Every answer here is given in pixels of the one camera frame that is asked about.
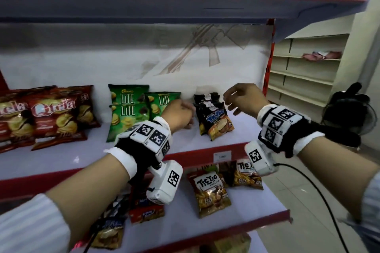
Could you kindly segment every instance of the white shelving unit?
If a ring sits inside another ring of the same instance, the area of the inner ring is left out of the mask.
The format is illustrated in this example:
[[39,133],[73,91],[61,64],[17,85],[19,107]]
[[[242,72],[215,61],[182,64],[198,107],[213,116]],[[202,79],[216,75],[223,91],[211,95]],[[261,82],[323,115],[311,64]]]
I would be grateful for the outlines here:
[[309,61],[304,53],[344,51],[349,34],[289,38],[274,47],[268,98],[321,120],[341,59]]

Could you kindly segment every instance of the black snack bag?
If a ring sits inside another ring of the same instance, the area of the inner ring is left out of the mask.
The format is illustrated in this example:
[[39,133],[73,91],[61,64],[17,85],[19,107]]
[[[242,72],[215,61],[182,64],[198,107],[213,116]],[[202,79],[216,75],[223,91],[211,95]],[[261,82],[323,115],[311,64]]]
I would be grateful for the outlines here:
[[219,93],[211,92],[209,94],[194,94],[195,104],[200,104],[205,101],[219,102]]
[[212,140],[226,132],[234,130],[230,118],[227,116],[224,102],[205,101],[195,104],[199,121],[199,133],[208,134]]

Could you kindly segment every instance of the red chip bag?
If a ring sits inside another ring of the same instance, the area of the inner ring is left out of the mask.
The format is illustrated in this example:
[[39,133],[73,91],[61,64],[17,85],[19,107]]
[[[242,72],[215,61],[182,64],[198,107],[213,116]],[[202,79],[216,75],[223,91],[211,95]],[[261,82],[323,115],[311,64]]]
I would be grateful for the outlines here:
[[0,97],[0,153],[34,143],[28,103],[17,93]]
[[87,140],[76,119],[79,94],[43,94],[31,96],[29,107],[36,127],[32,150],[60,143]]
[[84,129],[100,127],[93,113],[93,104],[91,99],[91,90],[93,85],[84,86],[70,86],[70,87],[57,87],[50,90],[50,92],[57,92],[62,95],[71,93],[79,93],[79,110],[77,120],[80,122]]

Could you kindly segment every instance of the person's right hand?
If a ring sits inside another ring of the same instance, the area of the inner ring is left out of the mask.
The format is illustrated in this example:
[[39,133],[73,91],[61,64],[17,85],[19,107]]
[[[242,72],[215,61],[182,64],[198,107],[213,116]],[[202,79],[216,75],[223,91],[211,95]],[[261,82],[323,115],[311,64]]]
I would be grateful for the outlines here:
[[234,110],[234,115],[244,112],[254,118],[260,109],[270,104],[259,87],[253,83],[237,83],[223,94],[228,110]]

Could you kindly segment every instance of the green chip bag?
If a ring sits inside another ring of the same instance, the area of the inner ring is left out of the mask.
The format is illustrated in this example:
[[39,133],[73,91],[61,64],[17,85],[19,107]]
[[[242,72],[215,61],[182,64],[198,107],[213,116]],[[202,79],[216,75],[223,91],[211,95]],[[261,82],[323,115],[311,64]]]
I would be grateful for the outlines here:
[[145,93],[146,102],[150,106],[151,119],[161,116],[165,107],[173,100],[181,97],[181,92],[148,92]]
[[135,123],[149,120],[150,110],[146,104],[110,105],[110,108],[112,120],[107,142],[115,141],[118,134],[127,131]]
[[145,103],[144,93],[149,85],[113,85],[108,84],[113,105]]

